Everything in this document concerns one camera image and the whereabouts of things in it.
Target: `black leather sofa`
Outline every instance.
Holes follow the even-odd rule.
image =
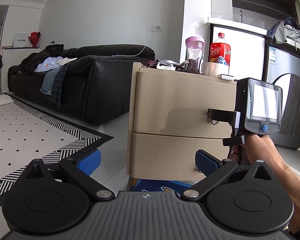
[[[62,84],[61,104],[57,107],[40,89],[47,72],[21,73],[20,66],[8,70],[9,91],[16,95],[68,114],[89,123],[104,124],[129,110],[132,65],[146,65],[155,60],[148,47],[138,57],[143,45],[101,45],[67,49],[59,53],[63,58],[79,58],[79,68],[67,72]]]

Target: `black and white patterned rug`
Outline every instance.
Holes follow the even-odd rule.
[[[13,100],[0,106],[0,202],[32,159],[57,163],[113,138]]]

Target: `glass jar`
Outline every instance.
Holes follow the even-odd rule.
[[[193,36],[186,39],[187,68],[185,72],[202,74],[204,45],[204,39],[202,37]]]

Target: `blue gripper pad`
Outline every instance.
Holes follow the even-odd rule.
[[[195,165],[205,176],[209,176],[222,166],[222,161],[205,150],[198,150],[195,153]]]
[[[81,159],[78,162],[78,169],[83,171],[87,175],[91,175],[101,164],[101,152],[96,149],[90,155]]]

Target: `white cable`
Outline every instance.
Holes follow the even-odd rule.
[[[118,57],[118,56],[123,56],[123,57],[135,57],[135,56],[140,55],[140,54],[144,51],[144,49],[146,48],[147,40],[148,40],[148,38],[150,37],[151,32],[152,32],[152,31],[150,31],[148,37],[146,38],[145,46],[143,47],[143,49],[142,49],[138,54],[136,54],[136,55],[112,55],[111,57]]]

